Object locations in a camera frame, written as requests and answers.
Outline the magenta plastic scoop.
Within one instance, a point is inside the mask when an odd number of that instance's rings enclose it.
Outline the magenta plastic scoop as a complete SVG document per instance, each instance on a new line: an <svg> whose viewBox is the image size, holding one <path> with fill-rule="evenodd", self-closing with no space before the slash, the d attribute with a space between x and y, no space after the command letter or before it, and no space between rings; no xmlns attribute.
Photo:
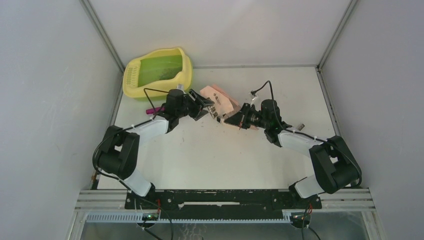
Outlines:
<svg viewBox="0 0 424 240"><path fill-rule="evenodd" d="M153 114L156 114L156 113L158 113L158 112L161 112L161 111L163 111L165 108L162 106L162 107L155 107L155 108L149 108L149 109L146 109L145 110L145 113L147 114L147 115L153 115Z"/></svg>

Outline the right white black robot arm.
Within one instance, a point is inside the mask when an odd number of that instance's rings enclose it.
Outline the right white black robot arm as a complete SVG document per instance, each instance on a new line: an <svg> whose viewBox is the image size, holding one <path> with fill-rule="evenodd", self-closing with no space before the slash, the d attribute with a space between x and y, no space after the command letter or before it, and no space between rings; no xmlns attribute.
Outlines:
<svg viewBox="0 0 424 240"><path fill-rule="evenodd" d="M353 183L361 183L362 171L341 136L323 140L297 130L282 120L275 100L263 100L259 110L244 103L237 113L224 119L223 123L240 129L263 129L271 144L291 149L311 160L313 175L289 186L289 203L295 208L302 208L311 196L333 194Z"/></svg>

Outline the yellow green litter box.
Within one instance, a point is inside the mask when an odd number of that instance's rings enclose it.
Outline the yellow green litter box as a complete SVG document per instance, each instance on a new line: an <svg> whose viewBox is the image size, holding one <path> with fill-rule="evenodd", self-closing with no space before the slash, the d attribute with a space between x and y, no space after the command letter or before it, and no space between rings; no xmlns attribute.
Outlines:
<svg viewBox="0 0 424 240"><path fill-rule="evenodd" d="M188 91L192 80L192 61L183 49L163 48L134 58L126 65L122 90L132 99L157 98L177 87Z"/></svg>

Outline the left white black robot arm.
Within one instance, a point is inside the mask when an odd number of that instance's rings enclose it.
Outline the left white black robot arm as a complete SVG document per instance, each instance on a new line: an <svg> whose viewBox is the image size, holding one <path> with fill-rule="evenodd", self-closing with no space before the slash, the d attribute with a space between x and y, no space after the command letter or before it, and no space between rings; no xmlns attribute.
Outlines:
<svg viewBox="0 0 424 240"><path fill-rule="evenodd" d="M137 202L149 209L157 196L151 189L154 184L137 170L139 147L153 138L171 132L181 118L189 116L197 121L208 114L214 102L194 90L184 92L171 89L165 102L155 109L146 121L127 128L111 125L92 155L92 165L97 174L114 179L137 195Z"/></svg>

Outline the pink cat litter bag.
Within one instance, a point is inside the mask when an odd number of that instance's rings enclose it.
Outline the pink cat litter bag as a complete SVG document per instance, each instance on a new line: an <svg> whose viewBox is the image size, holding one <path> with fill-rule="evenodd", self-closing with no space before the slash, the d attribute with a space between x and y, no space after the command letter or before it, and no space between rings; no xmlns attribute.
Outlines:
<svg viewBox="0 0 424 240"><path fill-rule="evenodd" d="M225 123L225 120L241 110L242 105L216 84L207 85L200 90L200 95L214 104L208 107L209 114L223 126L236 129L237 125Z"/></svg>

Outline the white bag sealing clip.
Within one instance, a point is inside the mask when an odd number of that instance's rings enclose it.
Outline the white bag sealing clip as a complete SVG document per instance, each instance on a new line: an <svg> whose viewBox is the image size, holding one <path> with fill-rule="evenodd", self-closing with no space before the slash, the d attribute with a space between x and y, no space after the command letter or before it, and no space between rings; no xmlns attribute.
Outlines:
<svg viewBox="0 0 424 240"><path fill-rule="evenodd" d="M301 123L296 127L296 129L301 131L304 127L305 127L305 125L303 123Z"/></svg>

